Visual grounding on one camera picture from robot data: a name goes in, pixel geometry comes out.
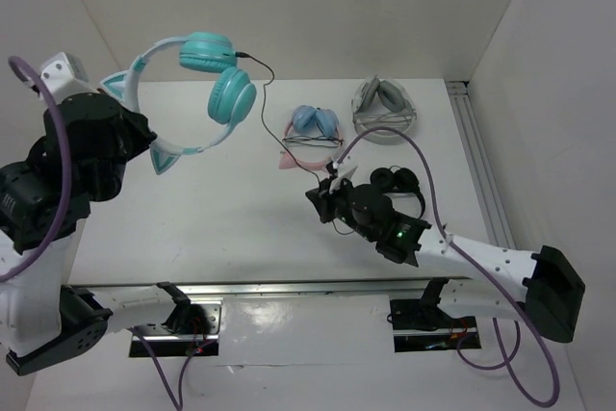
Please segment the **teal cat-ear headphones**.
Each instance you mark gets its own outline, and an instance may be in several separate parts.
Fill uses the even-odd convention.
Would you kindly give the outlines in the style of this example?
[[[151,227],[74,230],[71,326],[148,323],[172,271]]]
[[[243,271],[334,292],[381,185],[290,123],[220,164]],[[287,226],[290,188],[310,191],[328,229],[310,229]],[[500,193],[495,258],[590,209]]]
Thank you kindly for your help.
[[[205,32],[157,41],[138,55],[128,69],[101,80],[100,87],[126,109],[139,114],[138,88],[145,67],[155,54],[174,46],[179,48],[178,62],[181,67],[218,76],[208,99],[207,113],[211,120],[223,126],[223,131],[210,143],[195,147],[184,147],[161,137],[156,138],[149,152],[158,175],[168,171],[181,157],[200,154],[224,142],[246,119],[257,96],[248,73],[238,68],[238,59],[244,54],[235,50],[229,38]]]

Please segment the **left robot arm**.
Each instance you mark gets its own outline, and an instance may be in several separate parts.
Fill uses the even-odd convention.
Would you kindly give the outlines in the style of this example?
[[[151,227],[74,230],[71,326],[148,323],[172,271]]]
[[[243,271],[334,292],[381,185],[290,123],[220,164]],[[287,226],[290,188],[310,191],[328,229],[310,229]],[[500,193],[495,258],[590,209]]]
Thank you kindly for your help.
[[[127,164],[155,141],[144,115],[109,95],[84,92],[53,105],[26,159],[1,170],[1,343],[25,376],[78,357],[106,334],[189,324],[191,303],[174,284],[76,288],[68,249],[94,202],[117,197]]]

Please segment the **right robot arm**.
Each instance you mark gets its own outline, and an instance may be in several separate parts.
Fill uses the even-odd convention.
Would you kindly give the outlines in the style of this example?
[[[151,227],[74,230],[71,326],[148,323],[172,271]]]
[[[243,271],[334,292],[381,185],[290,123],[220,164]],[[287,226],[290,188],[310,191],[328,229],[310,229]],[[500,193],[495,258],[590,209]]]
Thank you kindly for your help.
[[[559,249],[514,250],[449,234],[396,211],[392,200],[369,184],[345,180],[331,188],[322,181],[305,195],[321,222],[342,221],[386,259],[489,283],[501,296],[490,308],[511,309],[514,318],[529,321],[548,340],[573,341],[585,285]]]

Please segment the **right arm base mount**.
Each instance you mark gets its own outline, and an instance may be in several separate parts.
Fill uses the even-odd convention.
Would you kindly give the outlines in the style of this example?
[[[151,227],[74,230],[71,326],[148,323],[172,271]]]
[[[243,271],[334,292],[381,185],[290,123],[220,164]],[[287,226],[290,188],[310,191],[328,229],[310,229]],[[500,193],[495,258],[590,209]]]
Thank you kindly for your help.
[[[422,294],[390,300],[387,322],[393,328],[395,353],[479,349],[481,341],[474,317],[452,318],[438,308],[449,279],[430,280]]]

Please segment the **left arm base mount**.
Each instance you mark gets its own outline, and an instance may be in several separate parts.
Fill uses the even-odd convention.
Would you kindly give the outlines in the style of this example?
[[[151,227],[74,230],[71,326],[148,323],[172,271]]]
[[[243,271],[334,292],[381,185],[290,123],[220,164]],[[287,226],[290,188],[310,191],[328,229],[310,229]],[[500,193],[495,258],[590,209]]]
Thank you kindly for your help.
[[[218,356],[222,301],[190,299],[169,282],[156,285],[168,295],[172,310],[161,322],[148,322],[136,330],[158,357]]]

